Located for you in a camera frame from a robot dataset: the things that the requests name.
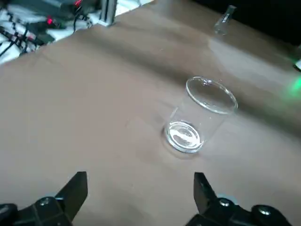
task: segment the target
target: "green light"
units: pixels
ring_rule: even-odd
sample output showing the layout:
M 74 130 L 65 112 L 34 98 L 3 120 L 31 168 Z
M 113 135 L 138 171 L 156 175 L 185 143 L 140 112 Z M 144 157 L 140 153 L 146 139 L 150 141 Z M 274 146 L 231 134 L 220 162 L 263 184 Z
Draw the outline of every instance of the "green light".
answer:
M 301 77 L 297 78 L 297 80 L 289 88 L 289 94 L 293 97 L 301 96 L 300 91 L 301 91 Z

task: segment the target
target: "electronic device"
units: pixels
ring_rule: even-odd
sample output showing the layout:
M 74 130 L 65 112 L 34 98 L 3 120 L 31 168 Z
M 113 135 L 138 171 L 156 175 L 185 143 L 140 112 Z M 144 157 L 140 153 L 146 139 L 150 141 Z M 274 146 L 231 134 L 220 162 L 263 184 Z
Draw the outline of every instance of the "electronic device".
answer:
M 87 15 L 101 9 L 101 0 L 1 0 L 28 8 L 42 16 L 73 20 L 78 13 Z

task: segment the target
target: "red light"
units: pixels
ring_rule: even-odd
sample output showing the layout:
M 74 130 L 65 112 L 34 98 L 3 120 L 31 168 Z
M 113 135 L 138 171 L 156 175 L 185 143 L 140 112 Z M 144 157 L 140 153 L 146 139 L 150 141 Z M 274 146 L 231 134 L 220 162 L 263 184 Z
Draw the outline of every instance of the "red light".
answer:
M 80 3 L 82 2 L 82 0 L 77 0 L 74 4 L 75 4 L 75 6 L 79 6 L 80 5 Z
M 47 19 L 47 24 L 49 24 L 49 25 L 52 24 L 52 21 L 53 21 L 53 20 L 49 17 L 49 18 Z

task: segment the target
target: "small glass vial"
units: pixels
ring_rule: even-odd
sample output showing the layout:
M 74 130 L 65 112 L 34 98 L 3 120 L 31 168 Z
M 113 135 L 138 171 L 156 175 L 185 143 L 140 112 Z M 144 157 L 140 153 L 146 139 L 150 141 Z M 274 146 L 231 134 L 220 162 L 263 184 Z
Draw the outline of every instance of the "small glass vial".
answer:
M 232 15 L 235 10 L 236 10 L 235 6 L 233 6 L 233 5 L 228 6 L 227 11 L 224 13 L 224 15 L 222 15 L 222 17 L 214 25 L 214 31 L 216 34 L 220 34 L 220 35 L 227 34 L 229 21 L 232 18 Z

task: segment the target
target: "metal post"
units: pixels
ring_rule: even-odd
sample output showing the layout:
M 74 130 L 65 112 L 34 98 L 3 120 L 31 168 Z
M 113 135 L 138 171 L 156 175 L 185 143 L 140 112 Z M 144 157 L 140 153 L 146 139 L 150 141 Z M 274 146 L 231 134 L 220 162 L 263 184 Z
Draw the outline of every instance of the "metal post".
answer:
M 102 12 L 100 15 L 100 24 L 111 26 L 115 20 L 117 0 L 102 0 Z

